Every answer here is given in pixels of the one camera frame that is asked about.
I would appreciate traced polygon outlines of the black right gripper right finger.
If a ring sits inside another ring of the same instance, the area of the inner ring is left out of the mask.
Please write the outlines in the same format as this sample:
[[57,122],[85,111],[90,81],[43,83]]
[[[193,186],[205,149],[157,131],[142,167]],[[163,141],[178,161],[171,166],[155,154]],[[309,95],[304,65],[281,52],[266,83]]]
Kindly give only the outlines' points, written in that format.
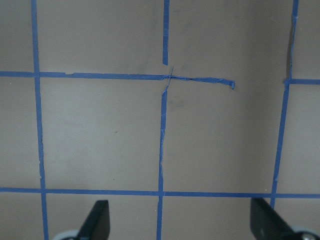
[[256,240],[297,240],[293,229],[263,198],[250,200],[249,225]]

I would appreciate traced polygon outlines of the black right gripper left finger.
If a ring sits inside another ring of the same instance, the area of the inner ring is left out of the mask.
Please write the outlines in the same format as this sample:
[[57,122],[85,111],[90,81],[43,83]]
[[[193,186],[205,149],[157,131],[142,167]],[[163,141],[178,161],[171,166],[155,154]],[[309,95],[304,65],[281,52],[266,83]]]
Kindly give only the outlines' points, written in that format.
[[108,200],[95,202],[81,226],[77,240],[107,240],[111,231]]

